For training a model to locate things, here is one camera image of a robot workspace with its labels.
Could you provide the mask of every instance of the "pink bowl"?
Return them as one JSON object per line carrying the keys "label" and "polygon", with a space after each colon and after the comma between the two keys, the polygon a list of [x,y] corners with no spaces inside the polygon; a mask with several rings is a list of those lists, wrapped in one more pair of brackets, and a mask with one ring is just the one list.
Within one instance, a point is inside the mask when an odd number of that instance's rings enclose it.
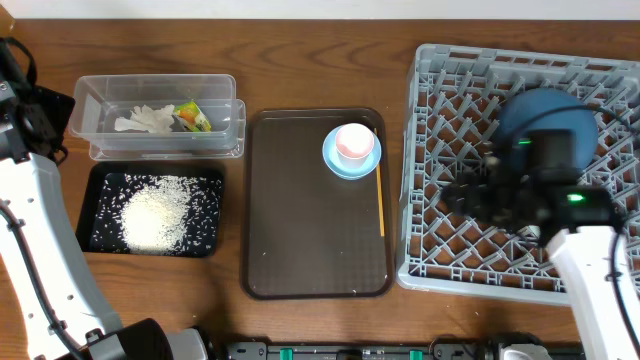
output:
{"label": "pink bowl", "polygon": [[356,168],[364,163],[373,151],[373,132],[357,123],[344,125],[336,134],[336,148],[345,166]]}

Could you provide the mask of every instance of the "white wall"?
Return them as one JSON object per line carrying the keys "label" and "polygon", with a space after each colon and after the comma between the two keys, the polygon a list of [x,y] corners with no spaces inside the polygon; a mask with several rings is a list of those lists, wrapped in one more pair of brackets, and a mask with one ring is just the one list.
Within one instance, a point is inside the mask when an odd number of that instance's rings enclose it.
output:
{"label": "white wall", "polygon": [[16,19],[640,19],[640,0],[0,0],[0,3]]}

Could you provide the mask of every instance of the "green light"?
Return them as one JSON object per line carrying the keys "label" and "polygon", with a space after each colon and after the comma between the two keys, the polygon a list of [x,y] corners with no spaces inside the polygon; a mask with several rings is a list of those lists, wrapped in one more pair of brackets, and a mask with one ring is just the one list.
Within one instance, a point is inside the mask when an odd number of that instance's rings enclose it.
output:
{"label": "green light", "polygon": [[580,194],[568,194],[567,199],[569,202],[578,202],[584,200],[584,196]]}

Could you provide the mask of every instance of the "green connector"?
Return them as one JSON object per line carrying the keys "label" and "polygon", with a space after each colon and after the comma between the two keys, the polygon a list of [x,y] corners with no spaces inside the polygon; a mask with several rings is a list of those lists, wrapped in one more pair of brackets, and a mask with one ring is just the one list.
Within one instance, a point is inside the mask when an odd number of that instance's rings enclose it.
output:
{"label": "green connector", "polygon": [[293,360],[293,349],[281,349],[280,360]]}
{"label": "green connector", "polygon": [[422,360],[422,351],[420,350],[409,351],[409,360]]}

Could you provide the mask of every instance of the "brown tray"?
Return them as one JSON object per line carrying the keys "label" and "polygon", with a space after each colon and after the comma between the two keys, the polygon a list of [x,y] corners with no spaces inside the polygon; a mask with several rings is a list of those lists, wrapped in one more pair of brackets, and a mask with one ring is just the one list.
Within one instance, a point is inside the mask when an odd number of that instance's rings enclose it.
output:
{"label": "brown tray", "polygon": [[[376,171],[349,181],[322,157],[337,126],[377,133]],[[393,282],[384,122],[371,109],[263,111],[247,142],[242,284],[256,299],[370,297]]]}

